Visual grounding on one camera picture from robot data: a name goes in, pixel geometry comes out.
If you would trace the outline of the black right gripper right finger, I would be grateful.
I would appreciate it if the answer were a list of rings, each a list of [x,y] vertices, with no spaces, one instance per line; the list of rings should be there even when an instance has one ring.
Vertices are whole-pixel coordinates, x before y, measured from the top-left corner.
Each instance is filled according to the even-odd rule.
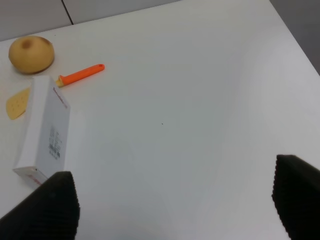
[[[271,197],[290,239],[320,238],[319,169],[295,155],[277,155]]]

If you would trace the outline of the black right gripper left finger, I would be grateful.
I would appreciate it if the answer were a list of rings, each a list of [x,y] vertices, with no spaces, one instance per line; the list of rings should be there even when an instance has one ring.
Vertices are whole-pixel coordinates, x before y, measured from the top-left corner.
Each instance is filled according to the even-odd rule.
[[[80,210],[72,173],[56,172],[0,219],[0,238],[74,240]]]

